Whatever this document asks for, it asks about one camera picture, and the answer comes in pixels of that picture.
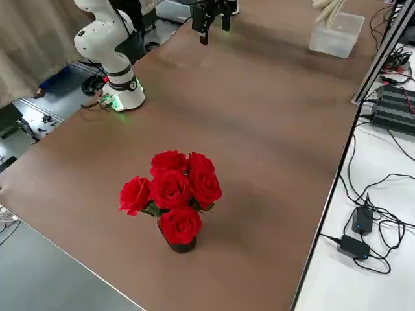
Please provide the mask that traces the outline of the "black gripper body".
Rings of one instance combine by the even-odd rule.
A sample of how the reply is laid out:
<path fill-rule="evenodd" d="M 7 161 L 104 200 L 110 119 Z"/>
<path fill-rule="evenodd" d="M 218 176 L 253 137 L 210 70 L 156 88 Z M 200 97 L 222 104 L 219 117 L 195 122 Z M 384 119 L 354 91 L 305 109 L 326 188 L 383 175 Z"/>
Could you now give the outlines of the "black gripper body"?
<path fill-rule="evenodd" d="M 208 0 L 193 4 L 193 17 L 234 16 L 238 14 L 238 1 Z"/>

